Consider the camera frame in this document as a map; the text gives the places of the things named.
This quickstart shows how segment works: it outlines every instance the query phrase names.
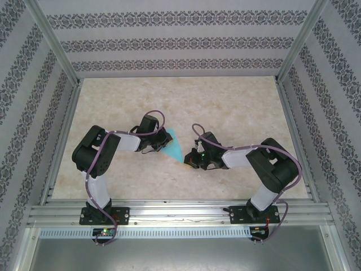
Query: marble-patterned surface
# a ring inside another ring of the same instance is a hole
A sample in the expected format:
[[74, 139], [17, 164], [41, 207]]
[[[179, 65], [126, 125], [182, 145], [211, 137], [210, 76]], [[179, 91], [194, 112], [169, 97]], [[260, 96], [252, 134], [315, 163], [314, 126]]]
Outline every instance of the marble-patterned surface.
[[[87, 198], [84, 179], [71, 156], [92, 125], [130, 130], [153, 109], [165, 114], [166, 128], [174, 128], [183, 155], [194, 146], [193, 123], [202, 124], [226, 146], [273, 137], [294, 154], [272, 77], [88, 78], [52, 197]], [[161, 152], [120, 151], [106, 174], [113, 199], [248, 199], [261, 184], [251, 167], [195, 170]], [[307, 198], [303, 180], [283, 197]]]

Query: black mounting plate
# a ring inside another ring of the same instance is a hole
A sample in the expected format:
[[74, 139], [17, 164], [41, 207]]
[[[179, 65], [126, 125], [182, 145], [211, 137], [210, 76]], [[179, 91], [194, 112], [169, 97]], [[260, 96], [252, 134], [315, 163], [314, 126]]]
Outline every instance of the black mounting plate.
[[255, 220], [247, 214], [247, 206], [229, 206], [231, 224], [265, 224], [267, 217], [271, 224], [280, 222], [280, 216], [277, 206], [270, 206], [266, 212]]
[[[99, 221], [93, 221], [91, 217], [86, 216], [87, 207], [81, 209], [81, 215], [79, 224], [80, 225], [113, 225], [110, 219], [107, 219], [105, 222], [100, 223]], [[112, 207], [111, 216], [116, 220], [118, 225], [128, 225], [130, 217], [130, 208], [129, 207]]]

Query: patterned wallpaper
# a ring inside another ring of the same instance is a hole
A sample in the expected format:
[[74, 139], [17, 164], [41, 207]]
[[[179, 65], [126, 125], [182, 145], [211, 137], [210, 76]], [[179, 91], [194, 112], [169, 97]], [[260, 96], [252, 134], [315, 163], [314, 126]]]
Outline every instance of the patterned wallpaper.
[[119, 77], [276, 75], [314, 0], [39, 2], [80, 77]]
[[361, 43], [356, 1], [330, 1], [283, 86], [351, 270], [361, 269]]
[[73, 86], [22, 1], [0, 2], [0, 270], [10, 270]]

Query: purple cable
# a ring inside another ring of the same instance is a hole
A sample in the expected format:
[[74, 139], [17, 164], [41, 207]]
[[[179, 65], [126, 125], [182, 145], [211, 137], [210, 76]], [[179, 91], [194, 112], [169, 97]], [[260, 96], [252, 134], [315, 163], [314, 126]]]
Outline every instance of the purple cable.
[[298, 169], [298, 176], [297, 176], [296, 180], [295, 180], [292, 184], [290, 184], [289, 186], [287, 186], [286, 188], [282, 189], [282, 191], [281, 191], [281, 192], [275, 197], [275, 199], [273, 200], [273, 203], [276, 203], [276, 202], [277, 202], [277, 203], [284, 203], [284, 204], [286, 204], [286, 211], [284, 212], [282, 219], [280, 220], [280, 222], [278, 223], [276, 229], [274, 229], [274, 231], [272, 232], [272, 234], [271, 234], [270, 236], [268, 236], [268, 238], [266, 238], [265, 240], [262, 240], [262, 241], [259, 241], [259, 242], [263, 242], [263, 241], [269, 240], [269, 239], [270, 239], [271, 237], [273, 237], [274, 234], [278, 231], [278, 229], [280, 228], [280, 226], [281, 226], [281, 224], [282, 224], [283, 220], [285, 219], [286, 214], [287, 214], [287, 212], [288, 212], [288, 203], [287, 203], [286, 201], [282, 200], [282, 199], [279, 199], [280, 196], [281, 196], [285, 191], [287, 191], [288, 189], [291, 189], [293, 186], [295, 186], [296, 184], [298, 184], [298, 182], [299, 182], [300, 179], [302, 178], [302, 167], [301, 167], [300, 163], [299, 163], [299, 162], [297, 161], [297, 159], [294, 158], [290, 153], [288, 153], [288, 152], [286, 152], [286, 151], [284, 151], [284, 150], [281, 150], [280, 148], [273, 147], [273, 146], [267, 146], [267, 145], [250, 145], [250, 146], [243, 146], [243, 147], [237, 147], [237, 148], [234, 148], [234, 147], [224, 147], [224, 146], [222, 146], [222, 145], [219, 145], [219, 144], [217, 144], [217, 143], [214, 143], [214, 142], [212, 142], [212, 141], [204, 138], [202, 135], [200, 135], [200, 134], [196, 131], [195, 126], [200, 127], [200, 128], [202, 129], [203, 133], [205, 133], [205, 129], [203, 128], [203, 126], [200, 125], [200, 124], [198, 124], [198, 123], [193, 123], [193, 125], [192, 125], [192, 130], [193, 130], [193, 131], [196, 133], [196, 135], [197, 135], [199, 138], [201, 138], [203, 141], [205, 141], [205, 142], [207, 142], [207, 143], [209, 143], [209, 144], [211, 144], [211, 145], [213, 145], [213, 146], [215, 146], [215, 147], [222, 148], [222, 149], [224, 149], [224, 150], [229, 150], [229, 151], [248, 150], [248, 149], [255, 149], [255, 148], [268, 148], [268, 149], [270, 149], [270, 150], [274, 150], [274, 151], [277, 151], [277, 152], [279, 152], [279, 153], [281, 153], [281, 154], [286, 155], [287, 157], [289, 157], [289, 158], [292, 160], [292, 162], [295, 163], [295, 165], [296, 165], [296, 167], [297, 167], [297, 169]]
[[[111, 215], [109, 215], [106, 211], [104, 211], [104, 210], [99, 206], [99, 204], [93, 199], [93, 197], [92, 197], [92, 195], [91, 195], [91, 192], [90, 192], [90, 190], [89, 190], [89, 175], [90, 175], [90, 172], [92, 171], [92, 169], [94, 168], [96, 162], [98, 161], [98, 158], [99, 158], [99, 156], [100, 156], [100, 153], [101, 153], [101, 151], [102, 151], [102, 149], [103, 149], [103, 147], [104, 147], [104, 145], [105, 145], [105, 142], [107, 141], [108, 137], [109, 137], [111, 134], [131, 134], [131, 135], [134, 135], [134, 136], [144, 136], [144, 135], [145, 135], [145, 136], [147, 136], [147, 135], [150, 136], [150, 135], [152, 135], [152, 134], [158, 133], [158, 132], [164, 127], [164, 125], [165, 125], [165, 116], [164, 116], [164, 114], [163, 114], [161, 111], [159, 111], [159, 110], [151, 110], [151, 111], [147, 112], [144, 116], [147, 116], [147, 115], [149, 115], [150, 113], [154, 113], [154, 112], [159, 113], [159, 114], [162, 115], [162, 117], [163, 117], [163, 123], [162, 123], [162, 125], [159, 126], [159, 128], [158, 128], [157, 130], [155, 130], [155, 131], [153, 131], [153, 132], [150, 132], [150, 133], [143, 133], [143, 134], [142, 134], [142, 133], [131, 133], [131, 132], [124, 132], [124, 131], [116, 131], [116, 130], [115, 130], [115, 131], [110, 131], [110, 132], [108, 132], [108, 133], [105, 135], [105, 137], [104, 137], [104, 139], [103, 139], [103, 141], [102, 141], [102, 144], [100, 144], [99, 149], [98, 149], [98, 151], [96, 152], [96, 155], [95, 155], [95, 157], [94, 157], [94, 160], [93, 160], [93, 162], [92, 162], [91, 165], [90, 165], [90, 168], [89, 168], [88, 171], [86, 172], [85, 189], [86, 189], [86, 192], [87, 192], [87, 194], [88, 194], [91, 202], [93, 202], [93, 204], [96, 206], [96, 208], [99, 209], [99, 211], [101, 211], [104, 215], [106, 215], [106, 216], [112, 221], [112, 223], [113, 223], [113, 225], [114, 225], [114, 230], [115, 230], [115, 231], [114, 231], [113, 237], [112, 237], [109, 241], [101, 244], [102, 246], [105, 246], [106, 244], [109, 244], [109, 243], [111, 243], [111, 242], [114, 240], [114, 238], [115, 238], [115, 236], [116, 236], [116, 234], [117, 234], [118, 225], [117, 225], [117, 222], [113, 219], [113, 217], [112, 217]], [[95, 243], [96, 243], [97, 246], [99, 245], [99, 243], [98, 243], [98, 237], [99, 237], [99, 236], [100, 236], [100, 235], [98, 234], [98, 235], [95, 237]]]

